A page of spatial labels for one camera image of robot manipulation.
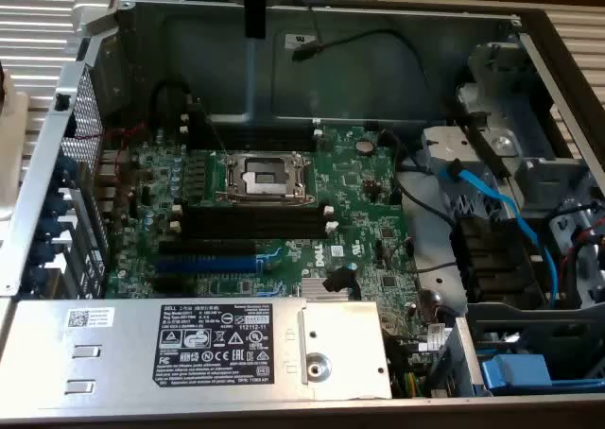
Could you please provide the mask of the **grey metal PC case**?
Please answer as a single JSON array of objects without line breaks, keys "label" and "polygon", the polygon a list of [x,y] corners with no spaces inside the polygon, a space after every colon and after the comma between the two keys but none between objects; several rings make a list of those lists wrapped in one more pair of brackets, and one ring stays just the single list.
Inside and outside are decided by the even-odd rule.
[{"label": "grey metal PC case", "polygon": [[[196,427],[198,429],[605,429],[605,393],[494,396],[481,363],[502,353],[544,357],[552,379],[605,379],[605,304],[521,310],[470,303],[450,234],[458,217],[430,162],[434,146],[464,116],[458,88],[469,57],[487,43],[525,49],[550,94],[561,135],[555,146],[581,158],[605,193],[605,111],[546,18],[534,11],[389,3],[285,0],[267,10],[266,37],[244,34],[244,10],[228,0],[114,0],[115,28],[95,38],[85,61],[71,17],[38,23],[41,60],[0,27],[7,71],[0,176],[17,196],[0,209],[0,354],[17,306],[110,299],[110,223],[133,148],[158,138],[196,148],[207,124],[305,122],[391,134],[421,287],[445,309],[432,350],[401,344],[380,324],[387,399],[176,406],[0,408],[2,426]],[[68,111],[55,94],[71,95]],[[72,187],[53,181],[56,159],[78,162]],[[34,238],[56,217],[59,237]],[[44,266],[43,293],[25,270]]]}]

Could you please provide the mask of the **thin steel locking lever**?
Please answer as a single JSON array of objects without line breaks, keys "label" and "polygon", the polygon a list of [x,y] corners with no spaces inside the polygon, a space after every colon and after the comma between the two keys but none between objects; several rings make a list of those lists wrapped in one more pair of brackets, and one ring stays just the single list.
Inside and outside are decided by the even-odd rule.
[{"label": "thin steel locking lever", "polygon": [[219,131],[218,131],[218,129],[217,129],[217,126],[215,125],[214,121],[212,121],[212,120],[211,120],[211,118],[210,118],[209,116],[207,117],[207,119],[206,119],[206,120],[207,120],[207,124],[208,124],[208,126],[211,128],[211,130],[212,130],[212,132],[213,132],[213,134],[214,134],[214,137],[215,137],[215,139],[216,139],[216,141],[217,141],[218,145],[219,145],[219,146],[220,146],[220,148],[222,149],[223,153],[224,153],[224,154],[227,154],[227,153],[228,153],[227,148],[225,147],[225,143],[224,143],[224,141],[222,140],[222,138],[221,138],[221,136],[220,136],[220,134],[219,134]]}]

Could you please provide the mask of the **steel CPU socket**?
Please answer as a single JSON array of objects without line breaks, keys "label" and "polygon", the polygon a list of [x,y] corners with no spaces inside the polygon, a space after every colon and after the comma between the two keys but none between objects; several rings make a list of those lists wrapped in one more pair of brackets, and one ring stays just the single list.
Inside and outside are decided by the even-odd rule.
[{"label": "steel CPU socket", "polygon": [[233,153],[223,161],[225,176],[217,201],[250,206],[305,206],[316,202],[307,191],[312,161],[299,152]]}]

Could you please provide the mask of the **green motherboard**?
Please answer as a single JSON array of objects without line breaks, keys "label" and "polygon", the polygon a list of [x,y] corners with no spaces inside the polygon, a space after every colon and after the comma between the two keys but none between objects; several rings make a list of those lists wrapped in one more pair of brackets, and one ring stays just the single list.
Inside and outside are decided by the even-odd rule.
[{"label": "green motherboard", "polygon": [[[373,141],[375,152],[361,156],[355,143]],[[322,128],[313,133],[315,149],[299,152],[312,161],[306,171],[307,191],[316,197],[326,220],[324,239],[199,239],[251,240],[255,254],[279,258],[259,273],[158,274],[158,246],[181,238],[182,207],[250,206],[216,200],[225,176],[223,161],[233,153],[210,139],[192,148],[165,138],[133,148],[131,164],[116,200],[110,223],[112,258],[102,294],[110,299],[169,297],[293,298],[301,295],[303,278],[325,280],[346,266],[355,272],[361,300],[376,304],[382,329],[412,349],[432,350],[431,335],[442,332],[445,309],[430,300],[421,277],[430,272],[415,258],[416,243],[406,223],[400,185],[393,176],[396,153],[391,134],[361,127]],[[158,294],[150,279],[179,275],[188,280],[180,294]]]}]

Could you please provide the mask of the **long black expansion slot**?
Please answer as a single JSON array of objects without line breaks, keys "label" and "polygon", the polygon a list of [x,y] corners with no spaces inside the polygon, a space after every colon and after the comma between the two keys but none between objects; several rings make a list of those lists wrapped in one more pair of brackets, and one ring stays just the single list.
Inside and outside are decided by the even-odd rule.
[{"label": "long black expansion slot", "polygon": [[251,240],[164,240],[158,253],[163,255],[253,255],[256,245]]}]

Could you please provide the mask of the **dark blue retainer clip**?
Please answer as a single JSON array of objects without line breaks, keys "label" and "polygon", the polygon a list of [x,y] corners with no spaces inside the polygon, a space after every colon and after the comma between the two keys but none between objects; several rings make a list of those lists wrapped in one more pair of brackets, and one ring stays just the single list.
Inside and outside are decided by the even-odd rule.
[{"label": "dark blue retainer clip", "polygon": [[61,187],[72,187],[78,176],[78,168],[78,162],[71,157],[59,156],[53,170],[53,181]]},{"label": "dark blue retainer clip", "polygon": [[29,266],[25,270],[24,279],[29,292],[43,293],[48,282],[47,270],[44,266]]},{"label": "dark blue retainer clip", "polygon": [[34,232],[36,240],[47,241],[59,237],[62,232],[62,226],[56,217],[43,217],[38,220],[37,227]]}]

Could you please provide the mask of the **blue expansion slot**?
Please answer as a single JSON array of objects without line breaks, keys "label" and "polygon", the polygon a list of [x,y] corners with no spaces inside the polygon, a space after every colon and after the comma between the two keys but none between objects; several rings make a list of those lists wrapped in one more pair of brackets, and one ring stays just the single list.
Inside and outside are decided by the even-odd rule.
[{"label": "blue expansion slot", "polygon": [[182,256],[158,259],[154,267],[158,274],[259,273],[278,258],[278,254]]}]

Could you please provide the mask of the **grey metal disk bay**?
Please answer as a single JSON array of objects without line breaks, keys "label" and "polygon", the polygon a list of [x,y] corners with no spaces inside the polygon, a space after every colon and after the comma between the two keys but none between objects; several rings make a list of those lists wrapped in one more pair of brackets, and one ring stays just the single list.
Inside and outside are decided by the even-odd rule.
[{"label": "grey metal disk bay", "polygon": [[544,308],[605,304],[605,193],[588,164],[565,156],[549,92],[524,48],[487,43],[458,88],[464,116],[431,165],[453,212],[514,220],[544,267]]}]

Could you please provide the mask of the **silver finned heatsink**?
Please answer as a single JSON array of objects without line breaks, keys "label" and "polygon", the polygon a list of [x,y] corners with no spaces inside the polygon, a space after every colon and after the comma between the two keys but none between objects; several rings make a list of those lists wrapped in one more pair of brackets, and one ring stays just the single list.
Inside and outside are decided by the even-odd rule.
[{"label": "silver finned heatsink", "polygon": [[361,295],[356,289],[333,280],[303,278],[301,295],[309,301],[360,301]]}]

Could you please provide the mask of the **short black expansion slot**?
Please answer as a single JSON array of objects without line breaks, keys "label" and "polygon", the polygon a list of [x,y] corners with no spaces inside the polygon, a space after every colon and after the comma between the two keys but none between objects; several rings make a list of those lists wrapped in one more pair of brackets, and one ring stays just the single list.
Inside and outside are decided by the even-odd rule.
[{"label": "short black expansion slot", "polygon": [[150,284],[158,294],[180,294],[188,289],[188,280],[179,275],[159,275],[150,279]]}]

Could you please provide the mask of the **silver power supply black label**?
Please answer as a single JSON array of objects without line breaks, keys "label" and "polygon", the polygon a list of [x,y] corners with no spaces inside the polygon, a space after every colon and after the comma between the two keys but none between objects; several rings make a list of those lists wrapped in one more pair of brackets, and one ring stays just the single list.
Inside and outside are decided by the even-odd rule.
[{"label": "silver power supply black label", "polygon": [[390,395],[377,309],[370,302],[23,302],[0,354],[0,408]]}]

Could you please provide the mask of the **blue plastic drive carrier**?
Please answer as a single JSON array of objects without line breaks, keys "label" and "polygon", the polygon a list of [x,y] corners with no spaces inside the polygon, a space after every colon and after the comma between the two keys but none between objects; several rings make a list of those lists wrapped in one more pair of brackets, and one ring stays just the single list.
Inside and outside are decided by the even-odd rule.
[{"label": "blue plastic drive carrier", "polygon": [[552,379],[540,354],[502,353],[481,363],[485,387],[494,396],[605,393],[605,379]]}]

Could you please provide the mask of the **aluminium corner bracket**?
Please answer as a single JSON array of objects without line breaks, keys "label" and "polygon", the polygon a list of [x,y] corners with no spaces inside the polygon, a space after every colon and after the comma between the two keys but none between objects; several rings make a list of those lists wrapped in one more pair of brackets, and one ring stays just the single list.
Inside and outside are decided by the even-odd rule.
[{"label": "aluminium corner bracket", "polygon": [[115,28],[114,0],[76,0],[71,12],[78,42],[76,61],[85,61],[95,38]]}]

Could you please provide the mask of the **black ribbed plastic bracket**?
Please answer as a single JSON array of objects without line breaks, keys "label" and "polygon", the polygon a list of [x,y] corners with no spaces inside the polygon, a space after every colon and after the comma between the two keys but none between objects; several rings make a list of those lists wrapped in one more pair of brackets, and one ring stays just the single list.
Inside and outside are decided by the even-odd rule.
[{"label": "black ribbed plastic bracket", "polygon": [[521,310],[545,307],[539,284],[544,267],[532,263],[535,248],[514,220],[461,217],[450,243],[468,302],[499,302]]}]

